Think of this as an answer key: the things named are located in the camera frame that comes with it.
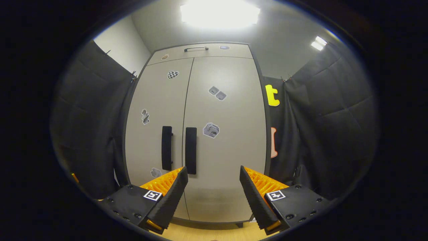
cabinet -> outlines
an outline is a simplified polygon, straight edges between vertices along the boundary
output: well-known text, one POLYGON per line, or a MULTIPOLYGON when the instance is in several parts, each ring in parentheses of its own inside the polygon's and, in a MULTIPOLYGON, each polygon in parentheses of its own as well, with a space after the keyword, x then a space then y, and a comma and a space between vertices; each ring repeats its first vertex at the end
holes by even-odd
POLYGON ((126 121, 124 153, 131 183, 154 179, 153 170, 169 171, 162 169, 162 131, 171 127, 171 169, 193 170, 174 216, 213 223, 249 220, 239 167, 265 172, 270 160, 265 105, 248 45, 210 43, 156 51, 135 87, 126 121), (184 51, 199 46, 204 48, 184 51))

black handle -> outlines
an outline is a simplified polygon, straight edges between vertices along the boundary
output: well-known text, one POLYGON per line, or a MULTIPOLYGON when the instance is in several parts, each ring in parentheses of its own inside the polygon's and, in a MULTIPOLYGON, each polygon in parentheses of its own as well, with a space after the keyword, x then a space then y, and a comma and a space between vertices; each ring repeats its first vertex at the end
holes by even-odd
POLYGON ((196 174, 196 127, 186 127, 186 167, 188 174, 196 174))
POLYGON ((199 47, 191 47, 191 48, 185 48, 184 51, 187 52, 188 49, 192 49, 192 48, 205 48, 205 50, 208 50, 208 47, 205 46, 199 46, 199 47))
POLYGON ((162 169, 172 171, 172 127, 162 127, 162 169))

black curtain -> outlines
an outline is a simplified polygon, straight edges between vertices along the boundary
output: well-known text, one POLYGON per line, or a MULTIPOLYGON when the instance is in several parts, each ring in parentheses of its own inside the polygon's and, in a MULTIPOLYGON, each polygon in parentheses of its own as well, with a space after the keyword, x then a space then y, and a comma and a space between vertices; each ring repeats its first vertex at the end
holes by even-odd
POLYGON ((91 41, 56 87, 51 134, 59 160, 95 199, 128 183, 122 105, 133 76, 91 41), (116 173, 119 184, 114 179, 116 173))
POLYGON ((270 176, 338 197, 369 165, 379 138, 370 80, 353 53, 329 43, 286 81, 265 78, 278 90, 270 106, 278 156, 270 176))

white wall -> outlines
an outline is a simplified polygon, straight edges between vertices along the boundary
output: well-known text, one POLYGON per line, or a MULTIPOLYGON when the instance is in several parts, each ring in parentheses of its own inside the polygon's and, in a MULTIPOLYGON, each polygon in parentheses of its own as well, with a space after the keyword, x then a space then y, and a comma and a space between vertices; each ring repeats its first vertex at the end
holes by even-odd
POLYGON ((150 51, 138 34, 131 16, 116 22, 94 39, 95 43, 117 63, 138 76, 150 58, 150 51))

light fixture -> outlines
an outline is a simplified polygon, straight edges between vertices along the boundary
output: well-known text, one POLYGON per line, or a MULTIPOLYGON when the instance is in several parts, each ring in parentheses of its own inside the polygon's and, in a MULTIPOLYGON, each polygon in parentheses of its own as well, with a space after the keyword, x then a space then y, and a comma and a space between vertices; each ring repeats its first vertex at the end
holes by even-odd
POLYGON ((327 45, 327 41, 322 39, 320 36, 315 38, 315 41, 312 42, 311 46, 321 51, 324 46, 327 45))
POLYGON ((256 24, 260 9, 242 0, 192 0, 180 6, 181 20, 204 28, 237 28, 256 24))

